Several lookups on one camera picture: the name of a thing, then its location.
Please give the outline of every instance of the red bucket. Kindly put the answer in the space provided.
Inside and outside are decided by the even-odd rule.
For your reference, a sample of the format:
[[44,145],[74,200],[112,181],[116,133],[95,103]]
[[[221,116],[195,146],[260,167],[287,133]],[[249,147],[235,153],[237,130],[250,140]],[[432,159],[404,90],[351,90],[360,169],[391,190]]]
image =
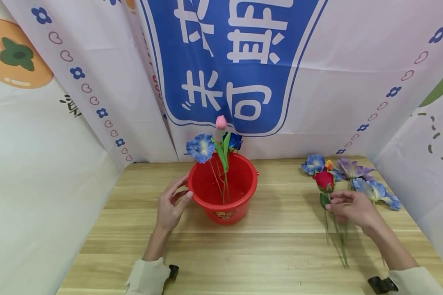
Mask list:
[[[220,172],[221,179],[224,180],[222,164],[216,153],[209,162],[215,173]],[[227,172],[230,203],[228,204],[225,190],[225,205],[223,205],[223,197],[209,162],[197,163],[192,167],[187,187],[194,193],[193,200],[205,210],[211,220],[224,225],[237,223],[248,212],[249,200],[258,186],[258,172],[244,156],[231,152],[228,156],[230,168]],[[224,184],[221,179],[218,179],[218,183],[223,190]]]

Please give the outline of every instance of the red rose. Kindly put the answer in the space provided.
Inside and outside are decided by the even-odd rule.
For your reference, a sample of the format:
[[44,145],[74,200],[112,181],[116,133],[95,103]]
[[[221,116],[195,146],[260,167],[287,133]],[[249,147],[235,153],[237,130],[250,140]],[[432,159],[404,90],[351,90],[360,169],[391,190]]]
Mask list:
[[323,171],[315,174],[313,177],[317,181],[317,186],[321,191],[331,193],[335,187],[333,174],[327,171]]

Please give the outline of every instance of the finger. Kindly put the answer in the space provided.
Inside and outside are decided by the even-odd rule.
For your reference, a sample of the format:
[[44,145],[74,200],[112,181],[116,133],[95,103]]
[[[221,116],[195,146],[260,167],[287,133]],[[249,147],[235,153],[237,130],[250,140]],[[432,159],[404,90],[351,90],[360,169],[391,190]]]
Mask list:
[[167,197],[168,198],[172,198],[172,195],[174,195],[174,193],[176,192],[176,190],[181,187],[184,186],[187,183],[187,179],[189,178],[189,174],[186,174],[182,177],[179,177],[175,180],[172,180],[171,183],[169,183],[168,187],[166,187],[165,192],[168,193]]
[[177,193],[175,193],[175,194],[172,196],[172,198],[171,198],[171,204],[172,204],[172,205],[175,205],[176,202],[177,202],[177,200],[178,200],[181,196],[185,195],[187,192],[188,192],[188,190],[185,190],[185,191],[181,191],[181,192],[177,192]]
[[343,197],[331,199],[332,204],[341,204],[341,203],[346,203],[346,202],[352,202],[352,200],[347,199],[347,198],[343,198]]
[[190,203],[190,200],[192,199],[192,196],[194,195],[193,192],[187,192],[184,196],[180,198],[179,204],[177,204],[175,211],[178,215],[182,215],[182,212],[187,207],[187,205]]
[[327,204],[325,208],[328,211],[331,211],[335,214],[346,215],[345,208],[349,205],[349,203],[341,203],[341,204]]
[[339,191],[339,192],[332,192],[330,194],[330,198],[348,198],[348,199],[354,199],[356,196],[355,191]]

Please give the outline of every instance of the printed label on bucket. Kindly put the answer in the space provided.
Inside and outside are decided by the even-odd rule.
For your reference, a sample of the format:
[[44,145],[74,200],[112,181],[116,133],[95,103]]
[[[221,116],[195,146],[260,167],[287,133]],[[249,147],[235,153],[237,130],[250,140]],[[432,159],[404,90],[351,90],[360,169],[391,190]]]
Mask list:
[[214,211],[213,214],[220,219],[230,219],[237,210],[223,212],[223,211]]

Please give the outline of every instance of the hand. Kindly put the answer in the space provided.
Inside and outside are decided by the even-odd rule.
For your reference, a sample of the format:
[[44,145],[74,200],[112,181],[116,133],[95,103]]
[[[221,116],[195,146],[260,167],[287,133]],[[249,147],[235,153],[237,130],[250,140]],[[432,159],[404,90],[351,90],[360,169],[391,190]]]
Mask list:
[[155,231],[171,233],[177,226],[182,212],[189,204],[193,193],[187,190],[176,193],[179,187],[185,186],[188,175],[172,180],[158,199],[158,214]]
[[354,191],[342,191],[331,193],[331,204],[326,206],[327,210],[346,217],[354,224],[361,227],[367,236],[388,227],[382,216],[377,212],[376,206],[364,194]]

